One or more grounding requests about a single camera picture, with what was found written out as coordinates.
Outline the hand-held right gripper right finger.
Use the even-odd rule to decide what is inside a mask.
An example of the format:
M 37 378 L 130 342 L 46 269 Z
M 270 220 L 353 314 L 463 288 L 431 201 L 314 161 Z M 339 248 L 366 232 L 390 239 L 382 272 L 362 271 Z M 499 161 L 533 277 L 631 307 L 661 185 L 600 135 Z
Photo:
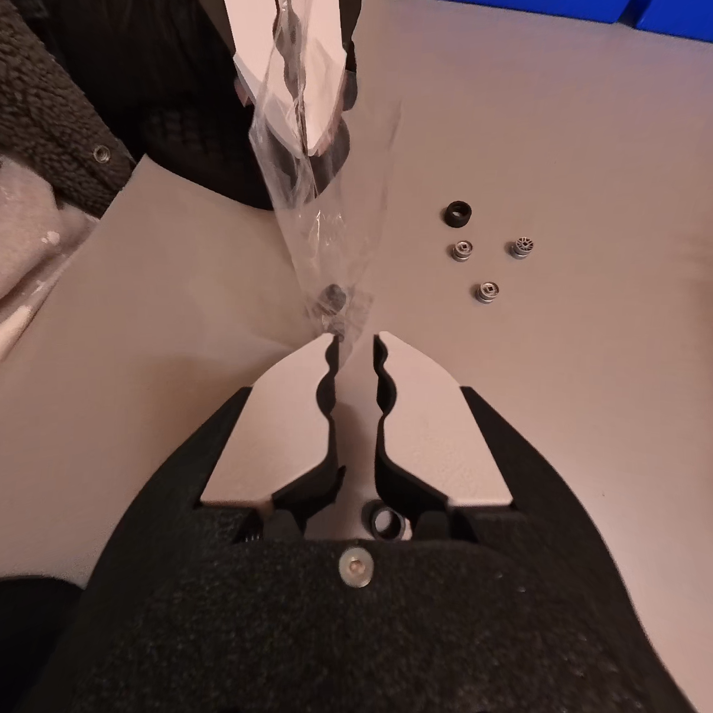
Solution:
M 374 337 L 375 481 L 392 508 L 508 507 L 512 494 L 459 382 L 390 332 Z

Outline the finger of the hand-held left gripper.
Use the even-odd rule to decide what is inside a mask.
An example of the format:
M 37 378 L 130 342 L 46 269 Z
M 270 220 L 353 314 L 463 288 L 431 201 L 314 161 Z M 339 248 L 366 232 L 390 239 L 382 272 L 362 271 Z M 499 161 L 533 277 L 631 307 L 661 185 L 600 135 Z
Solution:
M 322 155 L 343 111 L 346 51 L 338 1 L 302 2 L 302 100 L 308 156 Z
M 242 92 L 296 156 L 308 154 L 307 1 L 227 1 Z

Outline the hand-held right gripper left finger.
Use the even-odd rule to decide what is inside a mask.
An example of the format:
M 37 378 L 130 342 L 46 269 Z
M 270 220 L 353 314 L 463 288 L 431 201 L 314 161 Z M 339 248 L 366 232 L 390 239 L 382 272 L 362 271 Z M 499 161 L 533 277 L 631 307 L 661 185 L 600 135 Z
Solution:
M 338 486 L 332 411 L 339 340 L 322 334 L 259 377 L 201 494 L 201 504 L 317 512 Z

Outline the clear plastic bag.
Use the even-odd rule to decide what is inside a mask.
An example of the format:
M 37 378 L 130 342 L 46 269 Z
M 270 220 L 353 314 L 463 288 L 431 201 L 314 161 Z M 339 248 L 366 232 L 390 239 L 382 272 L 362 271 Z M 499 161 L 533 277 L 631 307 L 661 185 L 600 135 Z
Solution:
M 401 103 L 359 87 L 354 107 L 342 111 L 332 142 L 320 156 L 296 156 L 254 109 L 249 137 L 281 236 L 290 255 L 306 312 L 331 283 L 346 292 L 356 326 L 339 342 L 343 365 L 366 326 L 372 293 L 365 275 L 386 222 L 394 144 Z

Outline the person's left forearm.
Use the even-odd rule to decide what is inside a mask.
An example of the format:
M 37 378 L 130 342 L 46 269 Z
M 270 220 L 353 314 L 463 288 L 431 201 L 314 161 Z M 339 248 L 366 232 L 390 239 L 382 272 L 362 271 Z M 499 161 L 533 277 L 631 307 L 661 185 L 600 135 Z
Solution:
M 226 1 L 48 1 L 75 84 L 128 150 L 192 183 L 272 211 L 249 132 Z

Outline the grey printed sweatshirt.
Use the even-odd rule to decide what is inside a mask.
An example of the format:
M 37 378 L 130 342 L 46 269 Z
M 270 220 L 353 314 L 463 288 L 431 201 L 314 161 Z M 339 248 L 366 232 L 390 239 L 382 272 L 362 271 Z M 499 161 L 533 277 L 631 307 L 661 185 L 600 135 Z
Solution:
M 29 167 L 1 156 L 1 360 L 5 360 L 98 224 L 59 202 Z

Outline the blue plastic bin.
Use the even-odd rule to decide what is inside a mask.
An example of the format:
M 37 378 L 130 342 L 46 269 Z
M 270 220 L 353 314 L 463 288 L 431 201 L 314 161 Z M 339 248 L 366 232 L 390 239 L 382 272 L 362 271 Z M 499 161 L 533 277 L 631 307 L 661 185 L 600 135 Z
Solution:
M 712 40 L 712 1 L 628 1 L 619 21 L 636 29 Z

